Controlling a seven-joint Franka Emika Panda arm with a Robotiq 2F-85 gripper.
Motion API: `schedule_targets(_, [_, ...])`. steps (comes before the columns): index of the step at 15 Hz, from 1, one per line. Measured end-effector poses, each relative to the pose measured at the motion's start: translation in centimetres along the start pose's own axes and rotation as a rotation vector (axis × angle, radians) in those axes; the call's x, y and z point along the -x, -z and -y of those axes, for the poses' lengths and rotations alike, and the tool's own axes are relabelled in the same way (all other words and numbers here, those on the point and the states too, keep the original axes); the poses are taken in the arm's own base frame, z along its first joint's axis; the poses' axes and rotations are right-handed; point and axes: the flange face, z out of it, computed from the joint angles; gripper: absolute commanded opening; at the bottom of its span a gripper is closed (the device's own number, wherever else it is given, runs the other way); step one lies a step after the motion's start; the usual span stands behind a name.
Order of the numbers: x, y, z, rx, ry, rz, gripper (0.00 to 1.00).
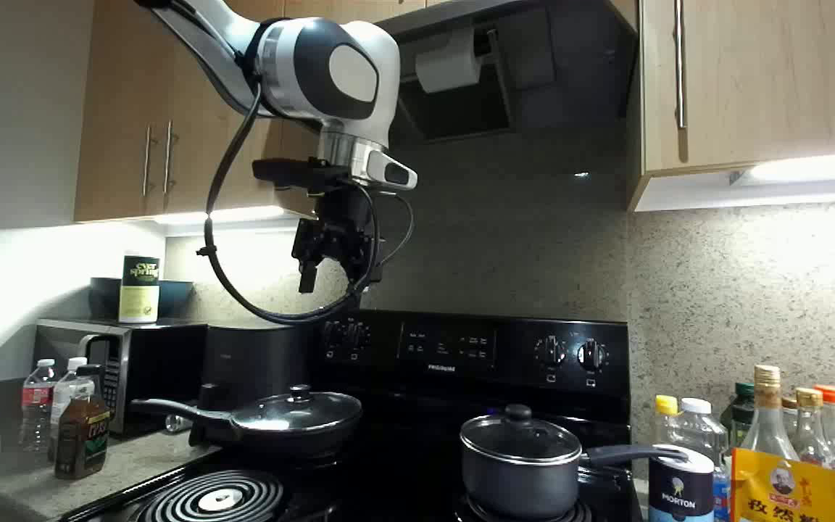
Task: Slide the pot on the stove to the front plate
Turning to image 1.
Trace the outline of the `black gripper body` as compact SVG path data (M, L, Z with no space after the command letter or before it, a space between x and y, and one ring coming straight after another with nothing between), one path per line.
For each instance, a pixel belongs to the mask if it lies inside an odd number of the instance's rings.
M334 257L347 284L366 284L375 264L375 204L346 164L324 158L256 158L252 173L275 187L304 187L315 213L295 225L294 257Z

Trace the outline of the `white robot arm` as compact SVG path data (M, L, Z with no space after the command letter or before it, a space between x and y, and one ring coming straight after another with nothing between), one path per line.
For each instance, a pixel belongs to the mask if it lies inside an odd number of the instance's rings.
M226 0L137 3L197 58L233 109L318 128L315 155L256 158L252 173L275 187L304 187L315 203L294 244L301 291L315 286L324 257L346 268L347 284L369 280L375 232L366 187L417 184L417 170L388 154L401 96L397 39L369 20L252 20Z

